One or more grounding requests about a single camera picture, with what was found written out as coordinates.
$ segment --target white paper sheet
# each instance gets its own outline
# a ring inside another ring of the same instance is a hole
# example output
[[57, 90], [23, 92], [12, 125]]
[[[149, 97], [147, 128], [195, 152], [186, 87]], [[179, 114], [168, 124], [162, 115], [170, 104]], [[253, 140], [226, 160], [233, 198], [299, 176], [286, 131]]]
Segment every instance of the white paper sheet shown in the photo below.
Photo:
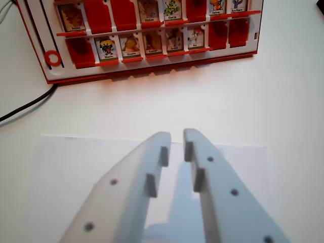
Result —
[[[27, 189], [21, 242], [57, 243], [94, 183], [140, 141], [41, 137]], [[260, 204], [271, 212], [265, 147], [217, 146]], [[150, 201], [144, 240], [205, 242], [199, 194], [192, 191], [183, 144], [171, 146], [158, 198]]]

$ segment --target gripper jaw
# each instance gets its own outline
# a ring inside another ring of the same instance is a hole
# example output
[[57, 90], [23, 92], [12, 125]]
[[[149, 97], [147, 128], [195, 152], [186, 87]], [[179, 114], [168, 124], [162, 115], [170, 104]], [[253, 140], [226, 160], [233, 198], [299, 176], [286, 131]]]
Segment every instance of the gripper jaw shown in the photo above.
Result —
[[200, 194], [206, 243], [287, 243], [281, 229], [222, 153], [199, 131], [184, 130], [184, 157]]
[[94, 185], [60, 242], [140, 243], [170, 146], [169, 133], [156, 133], [118, 162]]

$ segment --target white surface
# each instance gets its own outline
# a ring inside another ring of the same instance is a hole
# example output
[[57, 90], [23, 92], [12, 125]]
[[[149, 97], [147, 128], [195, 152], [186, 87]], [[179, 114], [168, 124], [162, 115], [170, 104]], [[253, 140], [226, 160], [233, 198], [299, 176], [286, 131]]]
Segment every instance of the white surface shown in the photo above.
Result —
[[[316, 0], [265, 1], [259, 54], [125, 79], [60, 87], [0, 128], [0, 242], [19, 242], [26, 180], [41, 134], [267, 146], [274, 218], [291, 242], [321, 242], [324, 224], [324, 16]], [[18, 10], [0, 25], [0, 114], [47, 86]]]
[[[139, 143], [41, 137], [26, 191], [21, 242], [58, 243], [94, 184]], [[266, 148], [217, 147], [251, 193], [271, 212]], [[158, 197], [149, 204], [143, 239], [205, 242], [199, 194], [193, 192], [190, 163], [183, 158], [183, 144], [172, 143], [169, 166], [162, 168]]]

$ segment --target white table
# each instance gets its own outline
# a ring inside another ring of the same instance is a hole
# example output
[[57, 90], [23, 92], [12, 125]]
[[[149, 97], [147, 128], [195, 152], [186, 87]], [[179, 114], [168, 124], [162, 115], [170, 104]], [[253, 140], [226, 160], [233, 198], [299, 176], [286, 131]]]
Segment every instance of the white table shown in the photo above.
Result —
[[[315, 2], [265, 1], [253, 58], [59, 87], [39, 109], [2, 123], [0, 242], [22, 242], [25, 186], [40, 135], [145, 139], [169, 131], [181, 141], [184, 128], [215, 144], [266, 145], [274, 219], [291, 242], [322, 242], [324, 16]], [[15, 6], [0, 36], [4, 115], [50, 86]]]

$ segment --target red plastic ridge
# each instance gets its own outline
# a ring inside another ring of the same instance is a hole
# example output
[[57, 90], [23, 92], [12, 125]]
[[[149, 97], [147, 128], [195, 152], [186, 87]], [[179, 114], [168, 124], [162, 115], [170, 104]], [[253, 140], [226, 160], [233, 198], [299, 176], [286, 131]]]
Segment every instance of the red plastic ridge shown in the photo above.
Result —
[[197, 49], [194, 49], [194, 50], [189, 50], [189, 54], [193, 54], [193, 53], [199, 53], [199, 52], [206, 52], [206, 51], [210, 51], [211, 48], [197, 48]]
[[211, 16], [211, 21], [213, 20], [224, 20], [227, 18], [244, 18], [247, 17], [249, 15], [253, 15], [253, 14], [260, 14], [261, 11], [245, 11], [245, 12], [240, 12], [240, 13], [233, 13], [233, 14], [220, 14], [220, 15], [214, 15]]
[[110, 66], [110, 65], [115, 65], [115, 64], [119, 64], [119, 60], [111, 60], [111, 61], [104, 61], [104, 62], [100, 62], [98, 64], [96, 64], [97, 67], [102, 67], [102, 66]]
[[164, 21], [152, 21], [152, 22], [144, 22], [142, 23], [142, 29], [147, 29], [147, 28], [154, 28], [154, 27], [160, 27], [161, 25], [164, 24]]
[[171, 25], [179, 25], [179, 24], [186, 24], [189, 23], [189, 20], [168, 20], [165, 21], [166, 26], [171, 26]]
[[146, 56], [147, 60], [157, 60], [157, 59], [163, 59], [168, 57], [167, 55], [159, 54], [159, 55], [152, 55], [152, 56]]
[[138, 62], [138, 61], [142, 61], [142, 60], [143, 60], [142, 57], [134, 57], [134, 58], [126, 58], [121, 62], [122, 63], [129, 63], [129, 62]]
[[83, 30], [83, 31], [71, 31], [71, 32], [57, 33], [56, 35], [57, 36], [65, 36], [65, 37], [79, 37], [79, 36], [87, 35], [87, 32], [85, 30]]
[[171, 52], [171, 53], [168, 53], [168, 57], [181, 56], [181, 55], [185, 55], [185, 54], [188, 54], [188, 53], [189, 52], [187, 52], [187, 51]]

